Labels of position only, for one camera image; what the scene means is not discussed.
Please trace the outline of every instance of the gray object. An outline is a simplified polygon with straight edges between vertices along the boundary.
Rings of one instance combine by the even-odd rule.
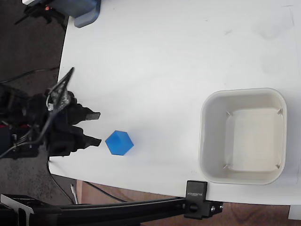
[[[49,6],[75,18],[74,26],[81,28],[98,18],[100,4],[101,0],[55,0]]]

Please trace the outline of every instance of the floor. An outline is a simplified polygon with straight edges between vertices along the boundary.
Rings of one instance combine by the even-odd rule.
[[[40,68],[59,66],[64,31],[53,21],[28,18],[18,25],[23,16],[22,0],[0,0],[0,80]],[[58,71],[38,73],[9,83],[30,95],[44,92],[57,81]],[[38,158],[0,160],[0,194],[25,194],[50,204],[69,204],[46,171],[47,156]],[[72,179],[55,177],[71,195]]]

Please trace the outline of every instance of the blue block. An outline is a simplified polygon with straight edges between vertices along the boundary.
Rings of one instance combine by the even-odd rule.
[[[116,155],[124,155],[134,146],[126,132],[117,130],[114,131],[105,142],[111,154]]]

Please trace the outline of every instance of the wooden floor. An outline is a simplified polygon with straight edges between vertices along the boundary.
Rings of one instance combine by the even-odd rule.
[[[164,199],[169,196],[143,193],[121,188],[97,185],[104,191],[123,200],[144,201]],[[116,200],[102,194],[82,181],[77,183],[77,193],[80,203],[105,204],[115,203]],[[223,212],[209,219],[193,220],[183,216],[155,220],[142,223],[143,226],[301,226],[301,221],[288,220],[289,206],[267,206],[225,203]]]

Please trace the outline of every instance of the wire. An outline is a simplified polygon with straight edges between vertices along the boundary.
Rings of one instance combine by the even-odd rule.
[[[73,199],[64,191],[64,189],[62,189],[62,187],[57,183],[57,181],[54,179],[54,177],[52,176],[52,174],[50,173],[50,169],[49,169],[49,156],[48,156],[48,162],[47,162],[47,171],[51,177],[51,179],[53,180],[53,182],[55,183],[55,185],[61,190],[61,192],[69,199],[69,201],[75,205],[75,202],[73,201]]]
[[[96,190],[98,190],[98,191],[104,193],[105,195],[111,197],[112,199],[115,199],[115,200],[117,200],[117,201],[119,201],[119,202],[126,202],[126,201],[124,201],[124,200],[122,200],[122,199],[120,199],[120,198],[117,198],[117,197],[115,197],[115,196],[113,196],[113,195],[111,195],[111,194],[105,192],[103,189],[101,189],[101,188],[99,188],[99,187],[96,187],[95,185],[91,184],[90,182],[87,182],[87,181],[84,181],[84,182],[85,182],[87,185],[90,185],[90,186],[92,186],[93,188],[95,188]]]
[[[23,73],[23,74],[20,74],[20,75],[15,76],[15,77],[12,77],[12,78],[9,78],[9,79],[6,79],[6,80],[2,80],[2,81],[0,81],[0,84],[2,84],[2,83],[7,83],[7,82],[11,82],[11,81],[20,79],[20,78],[22,78],[22,77],[24,77],[24,76],[27,76],[27,75],[30,75],[30,74],[35,74],[35,73],[37,73],[37,72],[50,72],[50,71],[54,71],[54,70],[56,70],[56,69],[59,69],[59,67],[46,68],[46,69],[37,69],[37,70],[25,72],[25,73]]]
[[[77,198],[77,195],[76,195],[76,191],[75,191],[74,185],[73,185],[73,184],[70,184],[70,188],[71,188],[72,195],[73,195],[73,197],[74,197],[75,204],[78,204],[78,203],[79,203],[79,200],[78,200],[78,198]]]

